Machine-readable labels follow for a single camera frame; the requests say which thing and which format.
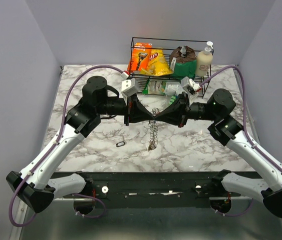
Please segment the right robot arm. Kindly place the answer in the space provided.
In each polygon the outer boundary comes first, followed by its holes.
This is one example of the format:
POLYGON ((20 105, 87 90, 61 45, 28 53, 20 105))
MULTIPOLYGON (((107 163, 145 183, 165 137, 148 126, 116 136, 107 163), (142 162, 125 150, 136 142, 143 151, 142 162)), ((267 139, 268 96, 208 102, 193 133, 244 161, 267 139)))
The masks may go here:
POLYGON ((211 136, 237 153, 260 176, 252 179, 222 170, 212 179, 208 189, 217 196, 232 192, 252 198, 282 218, 282 163, 245 133, 243 125, 231 116, 236 106, 231 93, 219 88, 207 103, 189 104, 185 99, 184 95, 179 95, 172 105, 155 116, 155 120, 180 128, 188 119, 212 121, 208 127, 211 136))

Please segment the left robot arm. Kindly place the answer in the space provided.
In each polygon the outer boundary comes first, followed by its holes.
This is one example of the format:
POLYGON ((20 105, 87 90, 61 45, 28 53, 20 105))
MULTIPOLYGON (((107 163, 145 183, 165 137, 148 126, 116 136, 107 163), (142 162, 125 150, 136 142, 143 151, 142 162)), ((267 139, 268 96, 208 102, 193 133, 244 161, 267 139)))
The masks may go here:
POLYGON ((82 88, 81 99, 68 111, 52 140, 20 172, 8 174, 7 182, 14 193, 37 214, 56 198, 71 194, 87 197, 93 181, 83 173, 51 177, 66 156, 100 124, 102 115, 124 116, 127 125, 152 119, 137 98, 138 90, 133 78, 122 80, 118 92, 104 77, 90 77, 82 88))

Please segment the orange razor box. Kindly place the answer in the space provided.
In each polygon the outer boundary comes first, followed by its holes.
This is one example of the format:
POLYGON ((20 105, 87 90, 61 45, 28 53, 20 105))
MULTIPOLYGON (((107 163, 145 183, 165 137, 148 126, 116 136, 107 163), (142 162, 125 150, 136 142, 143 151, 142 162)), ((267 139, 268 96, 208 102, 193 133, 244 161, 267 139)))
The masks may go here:
POLYGON ((127 67, 127 72, 139 73, 141 70, 147 69, 149 56, 151 54, 152 44, 137 42, 132 47, 131 58, 127 67))

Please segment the cream lotion pump bottle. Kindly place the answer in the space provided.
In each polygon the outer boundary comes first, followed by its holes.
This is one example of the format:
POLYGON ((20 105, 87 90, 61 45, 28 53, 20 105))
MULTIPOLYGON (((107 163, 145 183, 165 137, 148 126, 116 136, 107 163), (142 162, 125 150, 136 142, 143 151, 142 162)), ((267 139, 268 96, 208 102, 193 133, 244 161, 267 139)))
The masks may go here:
POLYGON ((196 71, 195 71, 196 76, 203 77, 207 74, 213 60, 212 50, 213 50, 213 42, 207 41, 204 50, 200 51, 196 56, 196 60, 197 60, 196 71))

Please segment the brown and green bag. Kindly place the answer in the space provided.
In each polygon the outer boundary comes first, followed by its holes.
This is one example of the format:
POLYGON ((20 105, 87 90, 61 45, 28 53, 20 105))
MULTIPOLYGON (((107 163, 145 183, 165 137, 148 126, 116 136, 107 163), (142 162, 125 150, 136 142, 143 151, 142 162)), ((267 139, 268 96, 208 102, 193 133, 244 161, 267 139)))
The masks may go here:
POLYGON ((181 80, 184 77, 193 79, 197 65, 195 51, 184 45, 177 47, 169 57, 171 77, 181 80))

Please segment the yellow chips bag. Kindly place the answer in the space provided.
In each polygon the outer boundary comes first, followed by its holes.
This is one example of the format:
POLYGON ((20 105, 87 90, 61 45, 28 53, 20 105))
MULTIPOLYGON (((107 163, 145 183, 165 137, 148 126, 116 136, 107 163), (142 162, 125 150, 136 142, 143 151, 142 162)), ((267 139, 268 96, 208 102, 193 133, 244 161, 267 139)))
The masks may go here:
POLYGON ((153 48, 149 56, 149 62, 146 68, 140 70, 141 75, 160 77, 173 74, 170 69, 163 50, 160 48, 153 48))

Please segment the green white snack bag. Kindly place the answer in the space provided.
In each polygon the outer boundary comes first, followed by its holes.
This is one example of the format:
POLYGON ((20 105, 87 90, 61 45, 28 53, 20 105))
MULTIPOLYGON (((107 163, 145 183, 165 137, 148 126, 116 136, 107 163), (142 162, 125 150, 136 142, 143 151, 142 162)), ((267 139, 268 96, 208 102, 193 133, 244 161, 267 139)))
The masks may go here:
POLYGON ((184 91, 180 81, 148 80, 141 93, 144 95, 178 96, 184 91))

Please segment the black key tag with key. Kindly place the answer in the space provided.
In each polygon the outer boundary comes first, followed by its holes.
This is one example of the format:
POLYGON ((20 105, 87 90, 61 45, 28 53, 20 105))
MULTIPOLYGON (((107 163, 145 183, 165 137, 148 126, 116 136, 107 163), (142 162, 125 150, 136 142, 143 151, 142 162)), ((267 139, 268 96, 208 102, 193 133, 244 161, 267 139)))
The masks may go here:
POLYGON ((123 146, 125 146, 125 145, 126 145, 126 141, 125 141, 124 136, 122 136, 122 140, 121 140, 120 142, 117 142, 117 143, 115 144, 115 146, 116 146, 117 148, 123 147, 123 146))

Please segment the blue green sponge pack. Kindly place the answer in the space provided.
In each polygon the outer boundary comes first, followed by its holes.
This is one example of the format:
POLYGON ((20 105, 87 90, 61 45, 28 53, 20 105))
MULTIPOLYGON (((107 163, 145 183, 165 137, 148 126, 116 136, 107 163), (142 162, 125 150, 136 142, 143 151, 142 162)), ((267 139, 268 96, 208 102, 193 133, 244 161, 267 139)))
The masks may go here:
POLYGON ((174 104, 175 102, 177 102, 179 99, 179 96, 178 95, 173 95, 170 97, 169 101, 168 101, 168 106, 174 104))

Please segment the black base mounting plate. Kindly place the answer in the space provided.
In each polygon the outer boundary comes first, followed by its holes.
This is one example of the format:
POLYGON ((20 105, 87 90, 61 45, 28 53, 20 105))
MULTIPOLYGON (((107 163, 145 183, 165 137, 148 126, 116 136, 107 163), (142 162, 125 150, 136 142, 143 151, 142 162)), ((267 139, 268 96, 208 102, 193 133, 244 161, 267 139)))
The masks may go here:
POLYGON ((108 209, 209 208, 230 194, 213 184, 216 172, 84 172, 80 194, 97 197, 108 209))

